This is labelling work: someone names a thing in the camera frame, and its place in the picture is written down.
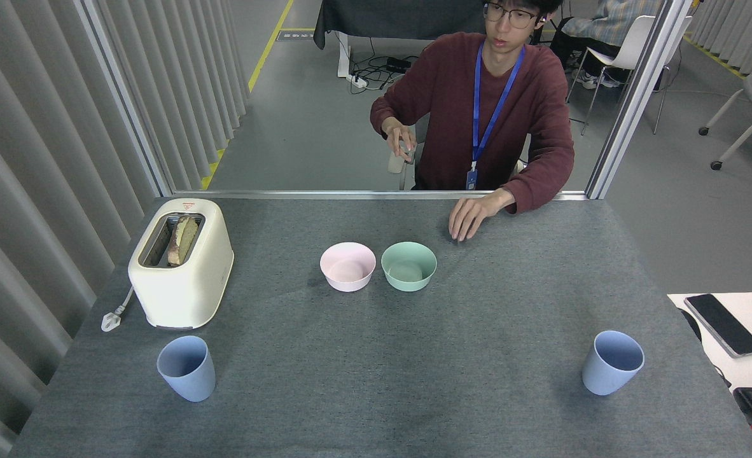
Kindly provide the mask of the person's right hand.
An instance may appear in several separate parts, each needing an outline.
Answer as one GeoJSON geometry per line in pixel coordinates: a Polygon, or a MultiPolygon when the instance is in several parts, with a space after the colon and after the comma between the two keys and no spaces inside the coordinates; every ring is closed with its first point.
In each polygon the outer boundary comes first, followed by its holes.
{"type": "Polygon", "coordinates": [[[405,162],[411,162],[409,153],[414,153],[417,147],[417,139],[414,131],[408,125],[402,124],[394,116],[388,116],[382,122],[382,133],[386,136],[386,142],[393,155],[405,162]]]}

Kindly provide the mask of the person's left hand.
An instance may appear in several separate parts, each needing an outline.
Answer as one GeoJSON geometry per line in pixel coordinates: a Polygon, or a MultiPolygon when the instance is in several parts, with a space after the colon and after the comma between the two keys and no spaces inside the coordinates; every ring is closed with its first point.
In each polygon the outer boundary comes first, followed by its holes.
{"type": "Polygon", "coordinates": [[[472,239],[484,220],[515,203],[513,194],[504,188],[498,188],[483,197],[458,200],[449,214],[450,237],[457,242],[472,239]]]}

